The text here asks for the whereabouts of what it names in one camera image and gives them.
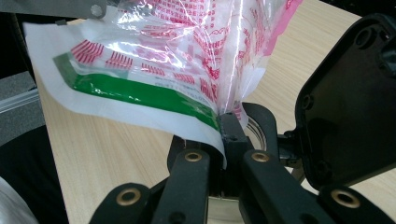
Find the green band on bag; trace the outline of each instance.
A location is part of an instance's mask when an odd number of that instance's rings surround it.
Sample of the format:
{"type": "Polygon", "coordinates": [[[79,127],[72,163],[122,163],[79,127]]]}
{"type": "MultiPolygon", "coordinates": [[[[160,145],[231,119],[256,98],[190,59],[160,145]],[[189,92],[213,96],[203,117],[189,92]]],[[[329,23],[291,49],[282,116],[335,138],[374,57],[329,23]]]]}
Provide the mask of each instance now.
{"type": "Polygon", "coordinates": [[[196,117],[219,131],[217,114],[210,107],[178,91],[105,74],[80,75],[69,62],[67,53],[55,57],[53,61],[64,81],[73,90],[196,117]]]}

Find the person's leg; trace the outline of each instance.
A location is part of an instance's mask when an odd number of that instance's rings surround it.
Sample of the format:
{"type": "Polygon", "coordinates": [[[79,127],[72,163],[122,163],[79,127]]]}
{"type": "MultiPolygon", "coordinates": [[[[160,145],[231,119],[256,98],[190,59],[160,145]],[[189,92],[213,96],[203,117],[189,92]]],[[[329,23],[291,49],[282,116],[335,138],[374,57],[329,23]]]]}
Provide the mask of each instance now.
{"type": "Polygon", "coordinates": [[[0,147],[0,176],[26,201],[39,223],[67,223],[46,126],[0,147]]]}

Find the white cloth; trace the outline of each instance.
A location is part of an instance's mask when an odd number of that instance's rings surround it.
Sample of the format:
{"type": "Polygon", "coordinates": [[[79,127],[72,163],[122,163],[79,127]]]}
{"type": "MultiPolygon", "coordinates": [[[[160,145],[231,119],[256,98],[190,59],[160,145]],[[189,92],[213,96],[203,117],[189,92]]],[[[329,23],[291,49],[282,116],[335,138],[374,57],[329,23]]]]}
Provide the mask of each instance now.
{"type": "Polygon", "coordinates": [[[38,223],[23,198],[0,177],[0,224],[38,223]]]}

